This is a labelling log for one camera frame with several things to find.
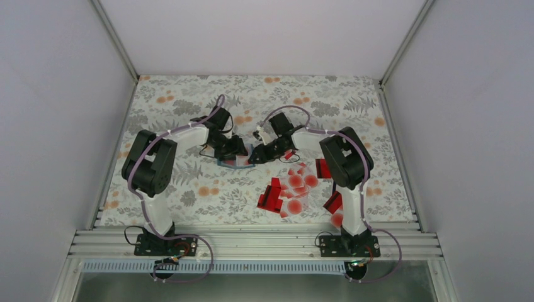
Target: floral tablecloth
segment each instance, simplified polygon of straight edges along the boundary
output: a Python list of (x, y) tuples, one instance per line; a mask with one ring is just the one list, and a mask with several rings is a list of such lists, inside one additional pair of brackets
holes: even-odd
[[(120, 175), (137, 132), (148, 129), (162, 133), (184, 125), (191, 118), (207, 115), (219, 94), (226, 95), (225, 108), (233, 115), (234, 132), (245, 143), (257, 145), (258, 141), (252, 136), (256, 125), (273, 109), (285, 104), (297, 104), (310, 111), (312, 128), (353, 127), (375, 161), (366, 192), (369, 219), (411, 220), (406, 191), (371, 78), (143, 75), (123, 134), (102, 225), (144, 222), (138, 199), (128, 191)], [(294, 125), (305, 121), (305, 115), (299, 110), (284, 112)], [(171, 183), (162, 193), (167, 196), (169, 210), (177, 224), (322, 223), (331, 220), (332, 215), (322, 207), (331, 195), (331, 181), (321, 180), (310, 190), (308, 206), (299, 215), (282, 218), (256, 205), (271, 177), (287, 175), (290, 164), (274, 161), (252, 169), (232, 170), (218, 166), (214, 159), (200, 156), (200, 150), (201, 147), (194, 147), (177, 155)], [(301, 161), (313, 169), (315, 159), (321, 158), (320, 154), (310, 151), (298, 154)]]

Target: aluminum frame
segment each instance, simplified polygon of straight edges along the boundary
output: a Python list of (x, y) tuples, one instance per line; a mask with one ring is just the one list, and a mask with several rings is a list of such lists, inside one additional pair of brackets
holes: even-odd
[(408, 171), (406, 168), (406, 164), (404, 162), (404, 158), (402, 156), (402, 151), (400, 148), (401, 146), (399, 144), (399, 140), (397, 139), (397, 132), (395, 130), (393, 119), (391, 117), (391, 112), (389, 110), (389, 105), (387, 103), (387, 98), (386, 98), (386, 94), (384, 91), (384, 87), (378, 80), (375, 80), (374, 84), (375, 84), (375, 89), (377, 90), (377, 93), (378, 93), (380, 106), (382, 107), (382, 113), (386, 121), (387, 130), (391, 138), (391, 144), (393, 145), (393, 151), (395, 152), (395, 157), (399, 165), (400, 176), (402, 178), (402, 182), (404, 183), (404, 189), (406, 190), (406, 196), (408, 197), (408, 202), (410, 203), (410, 206), (414, 214), (417, 216), (416, 220), (419, 222), (419, 225), (421, 226), (421, 231), (426, 232), (428, 230), (428, 225), (423, 215), (423, 211), (422, 211), (423, 207), (419, 205), (419, 201), (414, 197), (414, 191), (412, 188), (412, 184), (410, 182), (410, 178), (408, 176)]
[(458, 302), (445, 261), (429, 260), (428, 269), (430, 270), (438, 302)]
[(106, 197), (110, 189), (111, 178), (113, 177), (113, 172), (115, 171), (115, 164), (117, 162), (117, 155), (120, 151), (120, 144), (122, 142), (122, 136), (124, 135), (124, 132), (126, 131), (126, 127), (128, 125), (128, 119), (130, 118), (130, 110), (132, 109), (132, 105), (134, 103), (133, 101), (134, 101), (136, 90), (137, 90), (137, 85), (135, 85), (132, 89), (130, 100), (128, 101), (128, 106), (126, 108), (126, 113), (122, 121), (122, 125), (120, 127), (120, 134), (117, 138), (117, 141), (115, 142), (115, 148), (113, 149), (113, 156), (110, 159), (110, 163), (108, 165), (108, 170), (106, 172), (106, 175), (104, 179), (100, 182), (100, 187), (98, 188), (98, 198), (94, 201), (93, 207), (91, 208), (92, 215), (89, 216), (85, 224), (85, 228), (87, 230), (93, 229), (95, 222), (99, 218), (98, 215), (102, 214), (103, 206), (104, 206), (104, 203), (106, 202)]
[[(417, 223), (373, 223), (375, 228), (392, 232), (402, 246), (405, 260), (439, 260), (443, 253), (435, 233), (421, 233)], [(176, 226), (176, 233), (194, 233), (204, 237), (215, 251), (218, 260), (355, 260), (355, 258), (322, 258), (314, 245), (321, 231), (337, 232), (328, 223), (298, 225), (207, 225)], [(126, 234), (135, 241), (139, 229)], [(398, 249), (395, 242), (383, 233), (376, 233), (382, 256), (376, 260), (395, 260)], [(72, 241), (69, 259), (135, 259), (133, 247), (124, 239), (122, 227), (98, 227), (77, 231)], [(209, 259), (209, 251), (199, 242), (197, 256)]]
[(384, 75), (382, 76), (380, 83), (382, 85), (386, 85), (386, 83), (389, 81), (391, 75), (393, 74), (393, 71), (397, 67), (397, 64), (401, 60), (404, 53), (406, 53), (406, 50), (408, 49), (408, 46), (413, 41), (413, 38), (423, 22), (425, 21), (430, 9), (432, 8), (432, 5), (436, 2), (436, 0), (426, 0), (423, 3), (423, 6), (421, 6), (421, 10), (419, 11), (416, 19), (414, 20), (414, 23), (412, 23), (412, 26), (408, 30), (408, 33), (406, 33), (406, 36), (404, 37), (402, 43), (399, 46), (399, 49), (397, 49), (397, 52), (393, 56), (393, 59), (391, 60), (390, 64), (388, 65), (386, 71), (384, 72)]
[(89, 2), (93, 6), (94, 12), (100, 18), (102, 25), (106, 28), (106, 31), (108, 32), (108, 36), (110, 37), (111, 42), (115, 46), (115, 49), (117, 50), (119, 57), (124, 64), (124, 67), (126, 67), (126, 69), (130, 73), (130, 76), (132, 76), (135, 83), (137, 83), (139, 79), (139, 74), (135, 70), (134, 64), (130, 60), (130, 57), (128, 56), (128, 52), (126, 51), (126, 48), (120, 41), (120, 38), (118, 34), (116, 33), (115, 28), (113, 27), (113, 24), (111, 23), (111, 20), (106, 14), (106, 10), (104, 9), (104, 6), (102, 5), (102, 3), (100, 3), (100, 0), (89, 0)]
[(55, 286), (52, 302), (71, 302), (76, 300), (78, 282), (82, 273), (82, 259), (67, 259)]

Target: red ball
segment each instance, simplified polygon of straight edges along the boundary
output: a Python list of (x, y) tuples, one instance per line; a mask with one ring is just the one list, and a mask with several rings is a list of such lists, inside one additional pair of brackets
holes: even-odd
[(343, 214), (341, 213), (335, 213), (332, 215), (332, 218), (330, 218), (330, 222), (334, 227), (341, 228), (341, 224), (343, 224)]
[(293, 199), (287, 204), (287, 210), (291, 214), (299, 214), (302, 212), (302, 203), (296, 199)]
[(291, 187), (302, 187), (303, 181), (300, 175), (291, 175), (289, 177), (289, 185)]
[(319, 184), (319, 180), (315, 175), (308, 175), (304, 178), (304, 182), (310, 187), (316, 187)]

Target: red rectangular block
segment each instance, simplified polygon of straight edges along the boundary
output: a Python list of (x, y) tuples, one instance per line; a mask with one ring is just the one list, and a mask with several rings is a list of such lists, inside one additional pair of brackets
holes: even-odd
[(265, 193), (259, 196), (258, 208), (280, 213), (282, 207), (282, 199), (278, 199), (280, 192), (279, 187), (267, 186)]
[(330, 170), (328, 169), (328, 165), (326, 164), (325, 159), (316, 159), (315, 160), (315, 167), (317, 168), (317, 178), (332, 178), (332, 175), (330, 175)]
[(294, 150), (290, 150), (289, 152), (287, 152), (285, 155), (284, 155), (284, 158), (285, 159), (290, 159), (291, 156), (295, 155), (295, 151)]
[(271, 178), (271, 186), (280, 187), (280, 179), (276, 177)]
[(339, 192), (334, 192), (334, 194), (332, 194), (332, 196), (330, 196), (330, 198), (328, 199), (328, 201), (326, 201), (326, 203), (324, 204), (324, 208), (334, 214), (340, 207), (341, 205), (343, 205), (343, 199), (341, 197), (341, 194)]

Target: purple cable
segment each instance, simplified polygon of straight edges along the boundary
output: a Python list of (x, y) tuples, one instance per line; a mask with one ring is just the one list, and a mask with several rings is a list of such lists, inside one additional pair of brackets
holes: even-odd
[(138, 193), (136, 190), (134, 190), (134, 188), (132, 187), (132, 180), (134, 178), (134, 175), (135, 175), (135, 172), (137, 171), (137, 169), (139, 168), (139, 165), (141, 164), (141, 162), (143, 161), (143, 159), (145, 158), (145, 156), (150, 152), (150, 150), (152, 150), (152, 148), (154, 147), (154, 145), (160, 141), (162, 138), (170, 135), (170, 134), (173, 134), (173, 133), (176, 133), (176, 132), (179, 132), (179, 131), (182, 131), (182, 130), (185, 130), (187, 128), (192, 128), (192, 127), (196, 127), (198, 125), (201, 125), (202, 123), (204, 123), (205, 121), (209, 120), (221, 107), (222, 105), (224, 104), (224, 101), (225, 101), (225, 98), (224, 98), (224, 95), (221, 94), (219, 95), (219, 97), (217, 98), (217, 102), (216, 102), (216, 105), (217, 107), (215, 108), (215, 110), (213, 110), (208, 116), (206, 116), (204, 119), (198, 121), (198, 122), (195, 122), (195, 123), (189, 123), (187, 125), (183, 125), (183, 126), (179, 126), (179, 127), (176, 127), (172, 130), (169, 130), (168, 132), (165, 132), (161, 135), (159, 135), (158, 137), (156, 137), (156, 139), (154, 139), (149, 145), (148, 147), (143, 151), (143, 153), (141, 153), (141, 155), (139, 156), (139, 159), (137, 159), (137, 161), (135, 162), (135, 164), (133, 165), (133, 168), (132, 168), (132, 171), (130, 172), (130, 175), (128, 176), (128, 190), (130, 190), (130, 192), (132, 192), (134, 195), (136, 195), (137, 197), (139, 197), (139, 199), (141, 199), (141, 209), (143, 211), (143, 216), (145, 218), (145, 221), (147, 222), (147, 224), (149, 225), (149, 227), (151, 228), (152, 232), (154, 235), (156, 235), (158, 238), (160, 239), (163, 239), (163, 240), (176, 240), (176, 239), (181, 239), (181, 238), (196, 238), (196, 239), (199, 239), (200, 241), (202, 241), (207, 247), (208, 249), (210, 250), (210, 256), (211, 256), (211, 260), (210, 260), (210, 267), (208, 268), (208, 270), (204, 273), (204, 275), (200, 276), (199, 278), (197, 279), (193, 279), (193, 280), (187, 280), (187, 281), (168, 281), (170, 283), (189, 283), (189, 282), (196, 282), (196, 281), (200, 281), (204, 278), (206, 278), (210, 271), (212, 270), (213, 268), (213, 249), (212, 247), (210, 246), (210, 244), (204, 240), (204, 238), (198, 236), (198, 235), (178, 235), (178, 236), (173, 236), (173, 237), (165, 237), (164, 235), (161, 235), (160, 233), (157, 232), (157, 230), (154, 228), (154, 226), (152, 225), (152, 222), (150, 221), (150, 218), (148, 217), (147, 215), (147, 209), (145, 207), (145, 198), (143, 197), (143, 195), (141, 195), (140, 193)]
[(284, 109), (284, 108), (297, 108), (299, 110), (302, 110), (307, 116), (308, 116), (308, 120), (306, 121), (306, 124), (304, 124), (304, 127), (308, 127), (308, 124), (310, 123), (310, 120), (312, 118), (312, 116), (310, 115), (310, 113), (304, 109), (303, 107), (299, 107), (299, 106), (295, 106), (295, 105), (286, 105), (286, 106), (282, 106), (282, 107), (278, 107), (276, 109), (274, 109), (273, 111), (271, 111), (271, 113), (269, 113), (269, 115), (261, 122), (261, 124), (259, 124), (260, 127), (263, 127), (263, 125), (265, 124), (265, 122), (271, 117), (271, 115), (273, 115), (275, 112), (277, 112), (278, 110), (281, 110), (281, 109)]

